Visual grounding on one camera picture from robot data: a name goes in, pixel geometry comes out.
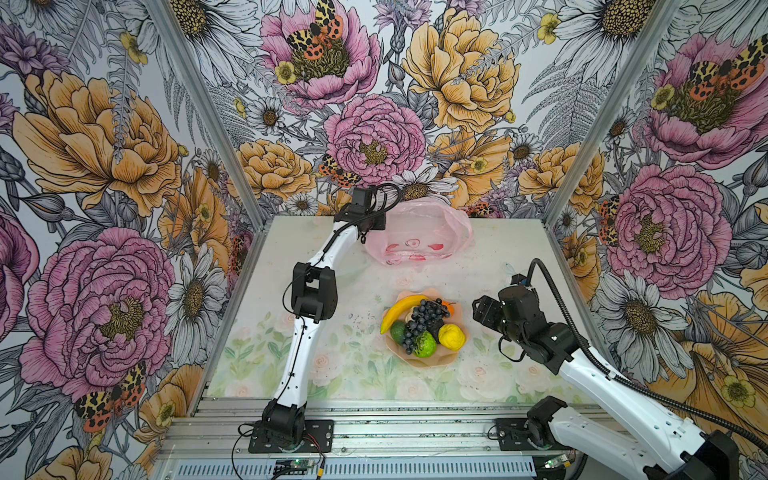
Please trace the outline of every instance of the pink plastic bag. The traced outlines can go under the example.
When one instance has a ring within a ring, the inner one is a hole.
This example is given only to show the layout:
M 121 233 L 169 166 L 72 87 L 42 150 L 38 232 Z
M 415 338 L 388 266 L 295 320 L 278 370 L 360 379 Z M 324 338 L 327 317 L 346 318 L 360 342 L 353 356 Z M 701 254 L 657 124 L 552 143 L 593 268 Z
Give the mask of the pink plastic bag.
M 366 251 L 385 265 L 448 258 L 472 242 L 469 217 L 436 199 L 401 202 L 386 214 L 386 229 L 371 230 Z

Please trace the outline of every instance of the banana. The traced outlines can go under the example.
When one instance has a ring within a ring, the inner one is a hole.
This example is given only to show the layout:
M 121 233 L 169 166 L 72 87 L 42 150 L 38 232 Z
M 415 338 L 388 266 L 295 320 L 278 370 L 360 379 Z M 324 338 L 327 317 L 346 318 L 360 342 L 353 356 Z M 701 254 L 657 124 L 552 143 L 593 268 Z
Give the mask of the banana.
M 382 335 L 392 328 L 392 324 L 395 320 L 414 306 L 420 305 L 422 300 L 429 300 L 429 297 L 424 295 L 411 295 L 400 300 L 398 303 L 395 303 L 392 308 L 389 309 L 389 312 L 384 315 L 384 320 L 382 321 Z

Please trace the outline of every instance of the table surface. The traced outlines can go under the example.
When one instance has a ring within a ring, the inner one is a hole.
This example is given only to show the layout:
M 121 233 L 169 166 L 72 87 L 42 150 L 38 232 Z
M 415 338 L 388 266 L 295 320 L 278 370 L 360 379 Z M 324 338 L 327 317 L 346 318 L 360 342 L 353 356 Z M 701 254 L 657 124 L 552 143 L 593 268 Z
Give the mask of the table surface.
M 293 265 L 306 261 L 331 231 L 331 217 L 277 217 L 270 229 L 235 322 L 218 359 L 208 397 L 271 398 L 290 349 L 293 317 L 280 299 Z M 361 399 L 448 403 L 535 403 L 554 395 L 592 403 L 576 388 L 529 359 L 512 363 L 499 354 L 499 335 L 474 322 L 472 301 L 496 297 L 513 273 L 527 273 L 532 258 L 549 267 L 581 334 L 578 315 L 555 253 L 539 220 L 473 219 L 474 243 L 456 255 L 418 266 L 384 266 L 356 243 L 336 268 L 339 305 L 326 321 L 311 365 L 309 400 Z M 550 321 L 561 321 L 540 272 L 534 285 Z M 384 310 L 402 290 L 434 287 L 460 302 L 471 338 L 447 366 L 415 369 L 392 354 L 379 335 Z M 517 358 L 520 349 L 504 344 Z

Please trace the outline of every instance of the lime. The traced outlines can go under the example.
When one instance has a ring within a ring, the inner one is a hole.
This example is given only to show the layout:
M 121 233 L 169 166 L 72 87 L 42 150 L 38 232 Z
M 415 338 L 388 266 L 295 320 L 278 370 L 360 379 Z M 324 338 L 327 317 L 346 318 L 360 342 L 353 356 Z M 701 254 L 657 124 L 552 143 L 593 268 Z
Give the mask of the lime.
M 402 341 L 406 338 L 406 323 L 402 320 L 395 320 L 389 329 L 389 334 L 392 335 L 395 343 L 402 345 Z
M 413 354 L 420 359 L 432 356 L 437 350 L 437 342 L 430 332 L 424 332 L 416 339 Z

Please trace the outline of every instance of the pink peony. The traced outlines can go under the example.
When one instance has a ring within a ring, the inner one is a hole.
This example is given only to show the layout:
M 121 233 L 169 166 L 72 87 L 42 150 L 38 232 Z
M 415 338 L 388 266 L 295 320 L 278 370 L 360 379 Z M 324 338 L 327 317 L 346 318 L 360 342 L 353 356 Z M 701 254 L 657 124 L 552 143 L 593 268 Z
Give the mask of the pink peony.
M 675 300 L 695 293 L 725 261 L 731 229 L 715 181 L 691 165 L 643 167 L 619 196 L 614 272 L 629 270 Z
M 349 64 L 342 75 L 337 71 L 338 65 L 328 65 L 328 68 L 334 67 L 336 71 L 318 78 L 309 78 L 308 81 L 297 75 L 295 81 L 286 84 L 285 88 L 302 108 L 314 110 L 327 104 L 343 103 L 356 94 L 370 91 L 376 83 L 381 57 L 378 37 L 376 34 L 368 36 L 368 31 L 360 25 L 360 18 L 354 8 L 347 13 L 340 3 L 334 2 L 334 5 L 336 15 L 343 22 L 342 44 L 334 48 L 345 50 L 344 53 L 349 56 Z M 295 31 L 309 30 L 314 21 L 314 6 L 306 14 L 296 10 L 294 16 L 288 16 L 281 10 L 279 16 L 265 16 L 261 21 L 261 48 L 266 52 L 266 55 L 262 56 L 263 65 L 274 69 L 280 62 L 293 63 L 293 49 L 288 45 L 286 37 Z M 325 59 L 321 58 L 315 63 L 321 65 L 324 61 Z M 286 108 L 291 109 L 291 105 L 286 104 Z
M 174 278 L 163 250 L 135 230 L 64 247 L 29 290 L 36 336 L 24 345 L 22 378 L 78 399 L 111 389 L 142 360 L 154 373 L 170 348 L 163 329 Z
M 727 87 L 704 101 L 690 97 L 694 86 L 688 80 L 691 65 L 699 61 L 721 65 L 748 45 L 730 44 L 730 38 L 718 45 L 715 35 L 705 40 L 696 34 L 667 63 L 667 71 L 656 78 L 657 92 L 644 125 L 645 139 L 654 151 L 713 170 L 730 164 L 768 135 L 766 74 L 742 91 Z
M 0 211 L 0 341 L 16 324 L 24 305 L 24 284 L 39 262 L 38 247 L 29 233 Z
M 422 122 L 410 108 L 379 95 L 357 97 L 325 123 L 328 154 L 365 185 L 391 180 L 424 161 Z

